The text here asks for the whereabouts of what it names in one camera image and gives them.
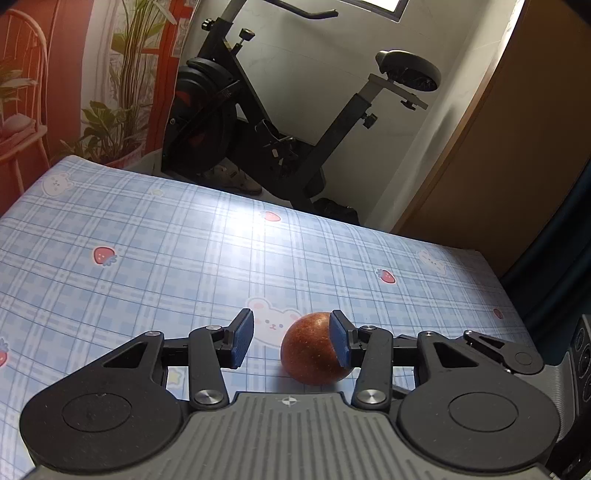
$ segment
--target gray plastic housing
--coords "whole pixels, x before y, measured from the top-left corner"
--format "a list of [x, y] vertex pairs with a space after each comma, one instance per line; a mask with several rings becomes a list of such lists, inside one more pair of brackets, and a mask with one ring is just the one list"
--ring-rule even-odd
[[570, 352], [566, 352], [559, 365], [545, 365], [539, 374], [515, 376], [541, 390], [554, 402], [560, 415], [560, 433], [557, 441], [562, 440], [573, 426], [576, 416]]
[[[37, 467], [27, 480], [467, 480], [427, 462], [388, 417], [347, 405], [338, 393], [240, 393], [231, 405], [194, 413], [176, 440], [125, 470], [82, 476]], [[488, 480], [548, 480], [540, 466]]]

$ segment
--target exercise bike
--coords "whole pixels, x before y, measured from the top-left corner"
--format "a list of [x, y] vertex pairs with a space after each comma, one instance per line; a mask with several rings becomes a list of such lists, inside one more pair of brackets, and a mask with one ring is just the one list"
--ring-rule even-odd
[[[264, 0], [310, 20], [334, 18], [336, 10], [309, 13], [282, 0]], [[326, 185], [322, 165], [358, 120], [370, 128], [377, 120], [367, 113], [382, 89], [403, 98], [410, 110], [428, 105], [397, 83], [421, 92], [436, 90], [441, 74], [436, 66], [412, 53], [391, 50], [376, 55], [379, 71], [370, 74], [316, 145], [281, 134], [271, 122], [246, 73], [236, 58], [243, 42], [254, 32], [243, 28], [240, 42], [226, 41], [233, 20], [246, 0], [230, 0], [221, 17], [208, 18], [209, 33], [197, 57], [178, 70], [175, 97], [163, 145], [163, 172], [173, 178], [199, 183], [199, 174], [224, 158], [250, 175], [271, 194], [293, 208], [314, 213], [311, 197]], [[238, 119], [239, 105], [245, 119]]]

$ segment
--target metal screw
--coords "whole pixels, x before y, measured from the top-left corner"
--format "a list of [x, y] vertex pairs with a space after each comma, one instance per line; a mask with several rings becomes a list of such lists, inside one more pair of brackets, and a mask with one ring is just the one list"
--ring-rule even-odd
[[375, 405], [376, 403], [382, 403], [384, 400], [386, 400], [386, 394], [381, 390], [370, 388], [368, 390], [362, 390], [359, 392], [357, 394], [357, 400], [370, 405]]
[[223, 394], [218, 390], [200, 390], [195, 393], [194, 399], [202, 405], [215, 405], [223, 400]]

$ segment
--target window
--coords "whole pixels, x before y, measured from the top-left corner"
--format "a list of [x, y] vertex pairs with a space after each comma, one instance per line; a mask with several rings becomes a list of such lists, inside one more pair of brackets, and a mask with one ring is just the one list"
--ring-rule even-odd
[[369, 10], [383, 17], [400, 22], [402, 13], [407, 6], [408, 0], [341, 0], [356, 7]]

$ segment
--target white wall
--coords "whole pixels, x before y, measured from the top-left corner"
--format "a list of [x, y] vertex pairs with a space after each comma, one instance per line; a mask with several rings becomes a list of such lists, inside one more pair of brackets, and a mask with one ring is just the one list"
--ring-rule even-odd
[[389, 232], [446, 146], [487, 68], [498, 62], [524, 0], [492, 0], [468, 34], [439, 98], [365, 225]]
[[[489, 0], [410, 0], [400, 23], [336, 0], [290, 0], [308, 11], [336, 8], [337, 18], [305, 20], [261, 0], [249, 0], [228, 40], [241, 28], [256, 37], [239, 59], [274, 124], [315, 143], [349, 98], [379, 74], [379, 50], [412, 51], [447, 77], [466, 34]], [[183, 59], [195, 56], [206, 36], [202, 21], [216, 18], [226, 1], [203, 0], [187, 37]], [[421, 93], [432, 105], [439, 92]], [[370, 110], [372, 129], [359, 123], [324, 166], [323, 196], [358, 210], [363, 222], [402, 162], [427, 112], [408, 110], [382, 92]]]

